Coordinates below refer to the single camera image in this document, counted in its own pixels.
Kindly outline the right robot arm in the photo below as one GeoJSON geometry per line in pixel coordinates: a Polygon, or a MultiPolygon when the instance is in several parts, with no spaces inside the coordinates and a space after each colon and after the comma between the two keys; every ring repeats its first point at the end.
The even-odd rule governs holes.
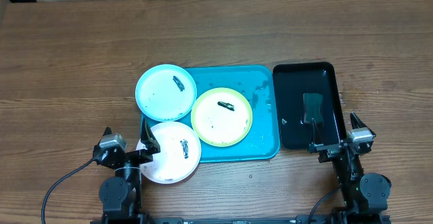
{"type": "Polygon", "coordinates": [[[389,223],[390,217],[382,214],[388,208],[387,199],[392,187],[385,175],[365,173],[360,157],[371,151],[376,134],[359,117],[350,114],[352,129],[348,137],[331,145],[321,143],[319,126],[311,119],[312,139],[308,152],[318,153],[320,163],[331,162],[339,186],[326,194],[312,208],[308,223],[389,223]],[[315,211],[326,199],[341,192],[343,207],[334,207],[328,216],[315,211]]]}

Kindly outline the light blue plate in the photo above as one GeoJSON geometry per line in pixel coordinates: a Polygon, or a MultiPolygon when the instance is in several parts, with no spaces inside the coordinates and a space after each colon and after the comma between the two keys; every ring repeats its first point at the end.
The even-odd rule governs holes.
{"type": "Polygon", "coordinates": [[[159,122],[179,120],[192,109],[197,98],[197,85],[186,69],[157,65],[145,71],[135,88],[139,109],[159,122]]]}

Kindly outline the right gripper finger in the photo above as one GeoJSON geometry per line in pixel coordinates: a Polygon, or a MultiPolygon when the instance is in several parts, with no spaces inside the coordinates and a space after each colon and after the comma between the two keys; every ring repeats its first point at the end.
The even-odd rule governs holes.
{"type": "Polygon", "coordinates": [[[318,127],[318,124],[314,118],[311,119],[311,126],[312,126],[311,144],[313,146],[321,145],[322,143],[321,143],[321,135],[319,132],[319,127],[318,127]]]}
{"type": "Polygon", "coordinates": [[[356,115],[355,112],[350,113],[350,124],[352,129],[369,129],[369,127],[356,115]]]}

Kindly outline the yellow-green plate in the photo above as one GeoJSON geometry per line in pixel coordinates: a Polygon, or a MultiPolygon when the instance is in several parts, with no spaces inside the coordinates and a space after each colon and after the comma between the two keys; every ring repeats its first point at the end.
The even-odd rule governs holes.
{"type": "Polygon", "coordinates": [[[198,137],[215,147],[239,143],[252,127],[248,100],[234,89],[218,87],[199,96],[191,110],[191,126],[198,137]]]}

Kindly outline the green scrubbing sponge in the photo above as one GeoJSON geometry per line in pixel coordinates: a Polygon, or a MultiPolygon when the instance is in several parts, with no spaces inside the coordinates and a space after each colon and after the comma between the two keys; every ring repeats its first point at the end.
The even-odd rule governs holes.
{"type": "Polygon", "coordinates": [[[320,125],[323,123],[323,95],[320,93],[304,93],[304,124],[315,122],[320,125]]]}

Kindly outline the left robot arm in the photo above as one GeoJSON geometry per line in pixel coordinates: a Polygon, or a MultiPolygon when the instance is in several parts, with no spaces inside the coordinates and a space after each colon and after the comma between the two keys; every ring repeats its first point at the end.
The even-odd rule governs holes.
{"type": "Polygon", "coordinates": [[[103,204],[101,223],[150,224],[154,220],[142,209],[142,164],[152,162],[160,152],[160,145],[148,122],[141,121],[140,142],[143,148],[128,152],[127,143],[111,128],[106,128],[93,148],[93,161],[114,170],[114,176],[106,179],[99,188],[103,204]]]}

